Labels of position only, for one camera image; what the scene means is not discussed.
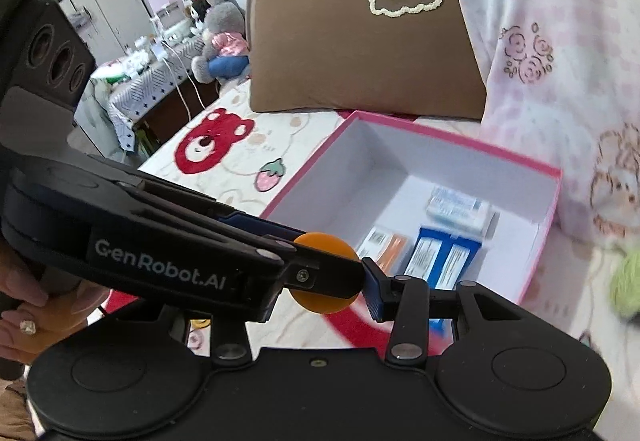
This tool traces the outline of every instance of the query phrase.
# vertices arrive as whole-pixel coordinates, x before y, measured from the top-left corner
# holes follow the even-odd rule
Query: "white cabinet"
[[[124,56],[125,46],[134,47],[142,35],[152,34],[142,0],[63,0],[66,15],[84,11],[91,21],[78,30],[98,65]]]

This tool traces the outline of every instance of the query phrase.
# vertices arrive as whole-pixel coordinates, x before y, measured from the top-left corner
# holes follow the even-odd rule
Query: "cardboard box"
[[[273,199],[263,218],[337,235],[356,249],[373,226],[416,239],[435,186],[497,212],[463,280],[520,303],[558,202],[562,173],[482,142],[354,112]]]

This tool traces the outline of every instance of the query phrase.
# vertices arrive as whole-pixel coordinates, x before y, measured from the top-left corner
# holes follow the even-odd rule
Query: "blue pants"
[[[209,61],[209,74],[214,78],[228,80],[240,76],[247,65],[248,56],[217,56]]]

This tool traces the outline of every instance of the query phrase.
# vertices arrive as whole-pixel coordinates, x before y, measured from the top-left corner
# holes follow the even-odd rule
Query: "black handle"
[[[80,283],[80,278],[60,271],[54,267],[46,267],[42,264],[22,260],[31,271],[31,274],[40,282],[40,285],[50,296],[60,295],[72,291]],[[0,313],[11,309],[17,309],[22,302],[0,293]],[[24,375],[24,365],[18,361],[5,360],[0,358],[0,379],[15,381]]]

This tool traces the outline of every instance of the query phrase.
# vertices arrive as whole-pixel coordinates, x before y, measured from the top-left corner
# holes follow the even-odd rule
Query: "brown pillow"
[[[376,0],[398,10],[433,0]],[[458,0],[397,18],[368,0],[256,0],[250,105],[481,119],[486,90]]]

